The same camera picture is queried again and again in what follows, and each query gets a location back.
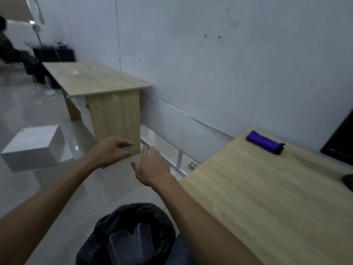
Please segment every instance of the clear plastic container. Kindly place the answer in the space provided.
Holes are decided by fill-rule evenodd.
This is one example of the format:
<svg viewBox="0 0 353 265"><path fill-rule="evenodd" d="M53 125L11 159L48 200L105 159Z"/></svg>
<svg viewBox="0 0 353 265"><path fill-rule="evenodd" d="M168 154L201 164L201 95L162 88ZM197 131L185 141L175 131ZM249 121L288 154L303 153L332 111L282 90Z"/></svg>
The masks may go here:
<svg viewBox="0 0 353 265"><path fill-rule="evenodd" d="M154 251L150 226L139 223L133 234L126 229L113 233L109 237L107 249L113 265L146 263Z"/></svg>

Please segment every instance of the wooden desk surface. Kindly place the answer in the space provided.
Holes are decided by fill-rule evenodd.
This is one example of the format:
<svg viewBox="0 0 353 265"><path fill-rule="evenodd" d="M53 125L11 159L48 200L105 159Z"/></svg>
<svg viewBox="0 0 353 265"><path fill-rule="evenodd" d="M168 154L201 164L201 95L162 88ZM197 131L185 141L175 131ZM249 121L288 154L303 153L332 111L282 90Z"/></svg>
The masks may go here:
<svg viewBox="0 0 353 265"><path fill-rule="evenodd" d="M70 96L114 93L151 86L100 63L44 62L43 65ZM74 70L79 72L79 76L73 74Z"/></svg>
<svg viewBox="0 0 353 265"><path fill-rule="evenodd" d="M184 178L183 188L265 265L353 264L353 192L339 182L353 171L288 143L273 155L247 134Z"/></svg>

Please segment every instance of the white cube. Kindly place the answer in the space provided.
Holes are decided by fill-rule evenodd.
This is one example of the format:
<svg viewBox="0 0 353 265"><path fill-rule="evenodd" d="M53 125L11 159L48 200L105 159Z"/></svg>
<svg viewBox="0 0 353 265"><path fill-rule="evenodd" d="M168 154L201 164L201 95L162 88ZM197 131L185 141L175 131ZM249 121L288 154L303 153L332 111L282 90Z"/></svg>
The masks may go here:
<svg viewBox="0 0 353 265"><path fill-rule="evenodd" d="M59 179L75 162L68 144L65 144L60 161L57 165L33 171L40 186L44 188L48 183Z"/></svg>
<svg viewBox="0 0 353 265"><path fill-rule="evenodd" d="M64 145L59 125L24 128L1 155L13 172L33 170L59 163Z"/></svg>

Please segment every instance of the wooden desk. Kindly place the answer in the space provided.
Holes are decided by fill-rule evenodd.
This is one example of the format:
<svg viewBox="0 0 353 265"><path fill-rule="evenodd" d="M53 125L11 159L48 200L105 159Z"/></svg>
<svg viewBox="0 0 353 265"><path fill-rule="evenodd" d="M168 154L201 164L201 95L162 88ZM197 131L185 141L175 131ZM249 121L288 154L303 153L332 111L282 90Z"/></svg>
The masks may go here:
<svg viewBox="0 0 353 265"><path fill-rule="evenodd" d="M125 137L135 143L133 154L140 152L139 90L150 84L99 63L43 64L68 94L71 120L82 119L97 139Z"/></svg>
<svg viewBox="0 0 353 265"><path fill-rule="evenodd" d="M286 142L273 155L247 134L184 178L183 188L265 265L353 264L353 192L339 181L353 170Z"/></svg>

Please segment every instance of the forearm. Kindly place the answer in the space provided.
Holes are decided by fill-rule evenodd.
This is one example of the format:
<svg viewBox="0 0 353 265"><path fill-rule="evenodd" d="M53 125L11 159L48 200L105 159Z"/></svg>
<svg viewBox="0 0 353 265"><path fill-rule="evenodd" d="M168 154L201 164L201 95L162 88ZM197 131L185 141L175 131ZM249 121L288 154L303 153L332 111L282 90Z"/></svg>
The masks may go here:
<svg viewBox="0 0 353 265"><path fill-rule="evenodd" d="M153 189L161 196L199 264L262 264L230 231L175 180L165 177Z"/></svg>
<svg viewBox="0 0 353 265"><path fill-rule="evenodd" d="M64 206L94 170L84 158L59 180L0 219L0 264L24 264Z"/></svg>

